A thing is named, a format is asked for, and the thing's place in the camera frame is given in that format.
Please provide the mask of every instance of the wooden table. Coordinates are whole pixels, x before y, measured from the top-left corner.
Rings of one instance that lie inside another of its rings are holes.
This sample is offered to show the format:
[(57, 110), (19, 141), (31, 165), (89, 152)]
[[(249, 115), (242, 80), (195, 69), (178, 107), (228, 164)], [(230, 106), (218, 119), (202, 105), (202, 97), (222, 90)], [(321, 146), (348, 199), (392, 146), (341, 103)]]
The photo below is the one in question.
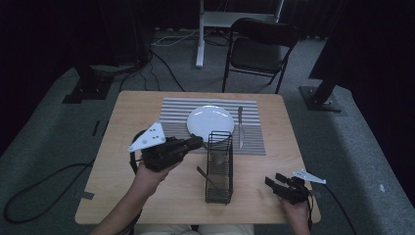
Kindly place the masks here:
[[(134, 177), (127, 147), (140, 130), (160, 118), (163, 97), (256, 100), (266, 156), (234, 156), (234, 194), (229, 205), (205, 202), (205, 179), (196, 171), (206, 168), (206, 155), (189, 153), (161, 183), (143, 209), (140, 223), (286, 223), (287, 218), (265, 176), (286, 176), (304, 168), (284, 101), (274, 94), (182, 93), (123, 91), (119, 94), (75, 220), (99, 223), (125, 194)], [(320, 220), (314, 202), (313, 221)]]

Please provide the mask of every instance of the black wire basket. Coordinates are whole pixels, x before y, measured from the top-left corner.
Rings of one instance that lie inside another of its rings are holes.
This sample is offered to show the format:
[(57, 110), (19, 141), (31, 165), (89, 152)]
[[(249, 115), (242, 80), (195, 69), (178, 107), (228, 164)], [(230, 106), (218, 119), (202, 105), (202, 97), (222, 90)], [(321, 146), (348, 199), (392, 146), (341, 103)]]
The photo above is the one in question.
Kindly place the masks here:
[(207, 142), (206, 202), (229, 204), (233, 194), (232, 133), (213, 131)]

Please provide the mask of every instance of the knife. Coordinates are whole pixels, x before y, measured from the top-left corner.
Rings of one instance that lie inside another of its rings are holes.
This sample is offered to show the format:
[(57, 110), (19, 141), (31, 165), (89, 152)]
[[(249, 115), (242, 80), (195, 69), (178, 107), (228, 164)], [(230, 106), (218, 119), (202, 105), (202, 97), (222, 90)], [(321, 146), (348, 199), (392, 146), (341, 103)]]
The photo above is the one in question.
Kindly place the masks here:
[(242, 110), (243, 107), (238, 108), (238, 122), (239, 122), (239, 149), (242, 149), (242, 146), (244, 145), (244, 127), (242, 126)]

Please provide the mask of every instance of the white desk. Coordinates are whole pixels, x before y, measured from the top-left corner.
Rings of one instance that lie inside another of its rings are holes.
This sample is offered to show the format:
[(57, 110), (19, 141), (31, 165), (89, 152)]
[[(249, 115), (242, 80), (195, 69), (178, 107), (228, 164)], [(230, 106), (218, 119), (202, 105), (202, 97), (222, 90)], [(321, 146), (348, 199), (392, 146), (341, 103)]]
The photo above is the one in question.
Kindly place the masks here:
[(205, 0), (201, 0), (200, 18), (199, 18), (199, 46), (196, 67), (204, 66), (205, 26), (231, 27), (231, 25), (240, 18), (253, 18), (267, 22), (278, 22), (280, 19), (281, 9), (284, 0), (280, 0), (274, 15), (270, 14), (252, 14), (252, 13), (232, 13), (232, 12), (205, 12)]

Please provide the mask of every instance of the stand base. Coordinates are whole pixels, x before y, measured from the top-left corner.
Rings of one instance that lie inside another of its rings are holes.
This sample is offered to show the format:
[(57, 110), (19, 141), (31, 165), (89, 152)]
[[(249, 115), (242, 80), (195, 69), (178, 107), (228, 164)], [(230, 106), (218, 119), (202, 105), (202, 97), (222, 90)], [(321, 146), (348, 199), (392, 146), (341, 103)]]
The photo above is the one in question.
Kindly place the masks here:
[(314, 92), (317, 90), (317, 87), (313, 86), (300, 86), (299, 87), (302, 98), (304, 99), (305, 104), (307, 105), (307, 108), (311, 111), (329, 111), (329, 112), (335, 112), (339, 113), (342, 110), (340, 109), (340, 106), (338, 105), (336, 98), (332, 95), (330, 95), (329, 99), (322, 104), (322, 105), (316, 105), (312, 99), (312, 96)]
[(113, 76), (99, 77), (93, 90), (83, 90), (81, 79), (76, 83), (72, 93), (67, 95), (63, 104), (80, 104), (82, 100), (105, 100), (113, 83)]

